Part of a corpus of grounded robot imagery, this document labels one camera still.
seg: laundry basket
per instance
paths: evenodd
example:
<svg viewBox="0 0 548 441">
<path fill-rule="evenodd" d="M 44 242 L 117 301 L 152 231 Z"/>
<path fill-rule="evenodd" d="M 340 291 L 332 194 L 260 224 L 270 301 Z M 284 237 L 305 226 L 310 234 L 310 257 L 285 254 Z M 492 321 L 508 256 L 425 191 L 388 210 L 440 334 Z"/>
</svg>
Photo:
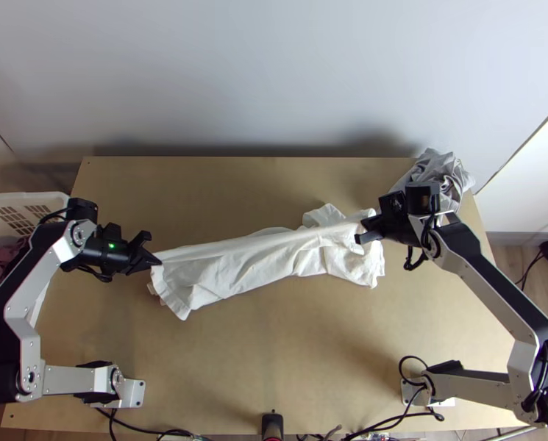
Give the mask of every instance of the laundry basket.
<svg viewBox="0 0 548 441">
<path fill-rule="evenodd" d="M 0 193 L 0 245 L 14 243 L 30 236 L 38 221 L 51 212 L 64 208 L 69 196 L 57 191 L 43 193 Z M 27 320 L 34 326 L 43 305 L 49 283 L 29 310 Z"/>
</svg>

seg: black wire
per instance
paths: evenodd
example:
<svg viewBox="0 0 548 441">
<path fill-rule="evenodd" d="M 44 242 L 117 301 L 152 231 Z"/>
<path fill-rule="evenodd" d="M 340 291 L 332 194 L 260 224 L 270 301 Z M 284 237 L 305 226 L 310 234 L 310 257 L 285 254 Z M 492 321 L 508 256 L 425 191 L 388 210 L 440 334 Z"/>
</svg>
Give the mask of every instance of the black wire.
<svg viewBox="0 0 548 441">
<path fill-rule="evenodd" d="M 112 409 L 112 411 L 110 411 L 110 418 L 108 418 L 108 433 L 110 433 L 110 438 L 112 438 L 113 441 L 116 441 L 116 437 L 114 436 L 114 431 L 113 431 L 113 423 L 114 423 L 115 415 L 116 415 L 116 409 Z"/>
<path fill-rule="evenodd" d="M 407 259 L 405 260 L 405 265 L 403 266 L 403 268 L 406 271 L 415 270 L 419 266 L 421 266 L 421 263 L 423 263 L 425 260 L 429 260 L 429 258 L 427 256 L 425 256 L 425 253 L 422 250 L 421 250 L 421 255 L 419 256 L 419 258 L 416 260 L 415 263 L 411 263 L 412 258 L 413 258 L 413 247 L 409 245 L 408 246 Z"/>
<path fill-rule="evenodd" d="M 53 218 L 62 218 L 62 219 L 65 219 L 64 217 L 60 216 L 60 214 L 66 212 L 69 208 L 62 208 L 62 209 L 59 209 L 57 210 L 56 212 L 53 212 L 53 213 L 49 213 L 47 216 L 43 216 L 40 220 L 39 220 L 39 225 L 45 223 L 46 221 L 49 221 Z"/>
<path fill-rule="evenodd" d="M 525 270 L 525 272 L 523 273 L 523 276 L 517 280 L 515 282 L 515 284 L 518 284 L 518 283 L 521 283 L 521 291 L 523 291 L 525 289 L 525 285 L 527 283 L 527 275 L 529 274 L 529 271 L 531 271 L 531 268 L 533 268 L 534 264 L 536 264 L 537 262 L 539 262 L 539 260 L 541 260 L 541 258 L 543 257 L 544 255 L 541 253 L 541 251 L 539 251 L 537 253 L 537 255 L 535 256 L 535 258 L 531 261 L 531 263 L 527 266 L 527 269 Z"/>
<path fill-rule="evenodd" d="M 77 269 L 80 271 L 84 271 L 85 273 L 91 274 L 92 276 L 96 277 L 99 281 L 104 283 L 110 283 L 113 280 L 112 276 L 107 276 L 105 274 L 99 273 L 95 271 L 92 267 L 89 267 L 87 265 L 80 265 L 79 267 L 77 267 Z"/>
<path fill-rule="evenodd" d="M 128 423 L 125 423 L 124 421 L 122 420 L 119 420 L 118 418 L 116 418 L 115 416 L 113 416 L 112 413 L 108 414 L 106 413 L 105 411 L 101 410 L 101 409 L 97 409 L 96 410 L 98 412 L 100 412 L 101 414 L 103 414 L 106 418 L 108 418 L 109 420 L 111 420 L 111 424 L 112 423 L 116 423 L 120 426 L 123 426 L 123 427 L 126 427 L 127 429 L 129 430 L 132 430 L 132 431 L 137 431 L 137 432 L 140 432 L 142 434 L 151 434 L 151 435 L 160 435 L 160 438 L 158 439 L 161 439 L 162 437 L 164 437 L 165 435 L 176 435 L 176 436 L 180 436 L 180 437 L 195 437 L 195 438 L 202 438 L 203 440 L 205 441 L 212 441 L 210 438 L 206 438 L 206 437 L 197 437 L 195 436 L 192 432 L 189 432 L 187 430 L 184 430 L 184 429 L 169 429 L 169 430 L 165 430 L 165 431 L 158 431 L 158 430 L 150 430 L 150 429 L 142 429 L 141 427 L 137 427 L 137 426 L 131 426 L 130 424 Z M 116 409 L 113 409 L 113 413 L 114 415 L 116 415 Z"/>
<path fill-rule="evenodd" d="M 394 429 L 396 426 L 398 426 L 405 418 L 410 417 L 424 417 L 424 416 L 433 416 L 437 421 L 444 421 L 445 417 L 442 414 L 438 414 L 433 409 L 430 409 L 429 412 L 417 412 L 413 414 L 409 414 L 408 411 L 410 409 L 410 406 L 412 406 L 413 401 L 415 401 L 415 398 L 421 393 L 422 390 L 426 389 L 427 386 L 423 386 L 417 389 L 417 391 L 413 394 L 413 397 L 408 402 L 405 411 L 401 415 L 397 415 L 395 417 L 386 418 L 384 421 L 380 421 L 379 423 L 374 424 L 373 426 L 366 427 L 363 430 L 360 430 L 358 432 L 355 432 L 353 434 L 349 434 L 344 438 L 344 441 L 350 441 L 353 440 L 356 437 L 359 437 L 361 435 L 368 434 L 372 431 L 387 431 L 390 429 Z M 383 426 L 384 424 L 388 424 L 391 421 L 396 420 L 394 424 L 391 424 L 390 426 Z"/>
<path fill-rule="evenodd" d="M 523 400 L 522 407 L 523 410 L 526 412 L 533 411 L 533 408 L 535 407 L 535 403 L 541 397 L 541 394 L 544 393 L 544 384 L 547 379 L 548 374 L 548 347 L 547 344 L 544 343 L 543 353 L 544 353 L 544 359 L 541 360 L 541 370 L 539 371 L 539 378 L 537 379 L 537 385 L 533 389 L 533 391 Z"/>
<path fill-rule="evenodd" d="M 428 368 L 427 363 L 425 363 L 422 359 L 414 355 L 407 355 L 400 359 L 400 362 L 398 364 L 398 371 L 400 373 L 400 376 L 402 377 L 402 380 L 406 381 L 408 384 L 412 384 L 413 386 L 420 386 L 420 388 L 418 388 L 417 391 L 413 394 L 413 397 L 408 401 L 405 411 L 401 415 L 387 418 L 384 421 L 380 421 L 379 423 L 374 424 L 373 426 L 369 426 L 363 430 L 360 430 L 353 434 L 349 434 L 345 436 L 344 441 L 353 440 L 354 438 L 359 437 L 360 435 L 368 434 L 369 432 L 372 432 L 372 431 L 387 431 L 387 430 L 393 429 L 396 426 L 398 426 L 405 418 L 432 416 L 437 421 L 440 421 L 440 422 L 445 420 L 445 417 L 442 414 L 439 414 L 435 410 L 433 410 L 432 407 L 429 407 L 428 408 L 429 411 L 427 412 L 417 412 L 413 414 L 408 413 L 410 407 L 413 405 L 413 401 L 415 401 L 415 398 L 419 395 L 419 393 L 421 393 L 422 390 L 427 389 L 427 385 L 425 383 L 416 383 L 414 381 L 411 381 L 410 379 L 405 377 L 405 375 L 402 373 L 402 364 L 408 359 L 415 359 L 421 362 L 426 369 Z M 383 425 L 388 424 L 391 421 L 396 421 L 396 422 L 390 426 L 382 427 Z"/>
<path fill-rule="evenodd" d="M 425 366 L 425 369 L 429 368 L 429 366 L 427 366 L 427 363 L 425 363 L 423 360 L 421 360 L 417 356 L 407 355 L 402 357 L 400 361 L 398 362 L 398 372 L 400 373 L 400 377 L 402 378 L 403 381 L 406 381 L 408 384 L 412 384 L 413 386 L 425 386 L 425 383 L 418 383 L 416 381 L 411 381 L 410 379 L 405 377 L 404 373 L 402 373 L 402 365 L 404 362 L 406 362 L 409 359 L 413 359 L 413 360 L 417 360 L 418 362 L 421 362 L 423 366 Z"/>
<path fill-rule="evenodd" d="M 539 262 L 544 257 L 543 251 L 539 250 L 535 258 L 531 261 L 531 263 L 527 266 L 527 269 L 523 273 L 523 276 L 515 282 L 515 284 L 518 284 L 521 282 L 521 291 L 525 290 L 525 285 L 527 284 L 527 275 L 529 274 L 529 271 L 534 266 L 535 263 Z"/>
<path fill-rule="evenodd" d="M 429 228 L 435 223 L 435 214 L 437 212 L 437 197 L 438 196 L 433 196 L 431 198 L 431 213 L 429 218 L 427 219 L 427 222 L 425 222 L 425 224 L 423 225 L 423 231 L 421 232 L 421 239 L 419 240 L 421 245 L 421 256 L 419 256 L 415 263 L 412 263 L 411 261 L 413 258 L 413 247 L 409 245 L 407 258 L 403 267 L 406 271 L 415 270 L 419 266 L 421 266 L 421 263 L 423 263 L 425 260 L 429 260 L 429 258 L 423 251 L 423 248 L 431 249 L 431 244 L 429 242 Z"/>
</svg>

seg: wooden floor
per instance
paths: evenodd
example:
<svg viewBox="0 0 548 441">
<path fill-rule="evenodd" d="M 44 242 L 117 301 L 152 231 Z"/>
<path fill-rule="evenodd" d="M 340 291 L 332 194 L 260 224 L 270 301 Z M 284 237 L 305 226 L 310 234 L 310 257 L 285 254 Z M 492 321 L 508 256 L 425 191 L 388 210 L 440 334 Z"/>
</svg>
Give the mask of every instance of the wooden floor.
<svg viewBox="0 0 548 441">
<path fill-rule="evenodd" d="M 537 254 L 537 248 L 525 247 L 493 247 L 494 258 L 497 261 L 499 268 L 507 274 L 512 280 L 521 278 L 524 269 L 529 265 L 533 257 Z M 530 271 L 527 278 L 525 293 L 530 296 L 533 301 L 548 315 L 548 262 L 545 259 L 540 260 Z M 2 407 L 0 406 L 0 420 L 2 415 Z M 501 428 L 501 432 L 509 431 L 509 428 Z M 427 441 L 481 441 L 497 435 L 496 429 L 490 430 L 471 430 L 471 431 L 442 431 L 442 432 L 427 432 L 418 434 L 391 434 L 393 437 L 419 437 L 425 438 Z M 24 431 L 0 428 L 0 441 L 102 441 L 108 440 L 108 434 L 77 434 L 66 432 L 51 432 L 51 431 Z M 153 440 L 153 435 L 139 434 L 118 434 L 119 441 L 138 441 L 138 440 Z M 259 437 L 243 436 L 231 437 L 221 436 L 213 437 L 215 441 L 257 441 Z M 288 440 L 292 440 L 293 436 L 288 435 Z M 514 440 L 520 441 L 548 441 L 548 429 L 540 429 L 532 431 L 528 434 L 520 435 Z"/>
</svg>

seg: white cloth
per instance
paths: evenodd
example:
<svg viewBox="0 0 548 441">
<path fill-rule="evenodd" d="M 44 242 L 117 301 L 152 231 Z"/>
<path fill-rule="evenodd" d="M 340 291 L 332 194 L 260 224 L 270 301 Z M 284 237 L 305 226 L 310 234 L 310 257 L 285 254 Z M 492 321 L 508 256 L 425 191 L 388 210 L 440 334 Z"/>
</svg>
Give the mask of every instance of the white cloth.
<svg viewBox="0 0 548 441">
<path fill-rule="evenodd" d="M 441 186 L 441 210 L 460 209 L 463 192 L 476 184 L 474 177 L 462 166 L 462 162 L 452 152 L 441 154 L 427 148 L 416 160 L 415 165 L 390 189 L 405 191 L 409 182 L 439 182 Z"/>
<path fill-rule="evenodd" d="M 364 246 L 354 234 L 360 220 L 375 215 L 362 210 L 349 218 L 331 204 L 306 212 L 297 230 L 267 228 L 249 236 L 161 251 L 162 265 L 152 266 L 152 294 L 182 320 L 204 305 L 245 293 L 288 276 L 330 274 L 373 288 L 384 275 L 379 241 Z"/>
</svg>

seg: wooden table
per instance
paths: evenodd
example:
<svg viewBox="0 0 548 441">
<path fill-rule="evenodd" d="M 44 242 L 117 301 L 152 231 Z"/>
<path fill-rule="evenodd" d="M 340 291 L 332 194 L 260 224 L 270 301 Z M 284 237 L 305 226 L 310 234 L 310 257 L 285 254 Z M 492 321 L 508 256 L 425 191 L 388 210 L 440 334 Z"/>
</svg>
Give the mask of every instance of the wooden table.
<svg viewBox="0 0 548 441">
<path fill-rule="evenodd" d="M 74 196 L 95 201 L 100 223 L 132 238 L 148 229 L 160 251 L 296 228 L 325 202 L 344 213 L 375 207 L 413 159 L 91 157 Z M 462 219 L 491 251 L 472 195 Z M 97 359 L 147 381 L 142 408 L 118 417 L 157 429 L 256 434 L 276 409 L 287 433 L 354 431 L 402 413 L 400 357 L 461 360 L 504 371 L 512 339 L 453 274 L 425 263 L 402 269 L 406 248 L 384 242 L 386 276 L 369 290 L 331 276 L 289 278 L 178 319 L 149 294 L 147 272 L 102 284 L 58 273 L 41 312 L 43 358 L 53 365 Z M 458 401 L 446 420 L 405 420 L 399 431 L 517 426 L 509 411 Z M 106 431 L 79 400 L 10 404 L 3 426 Z"/>
</svg>

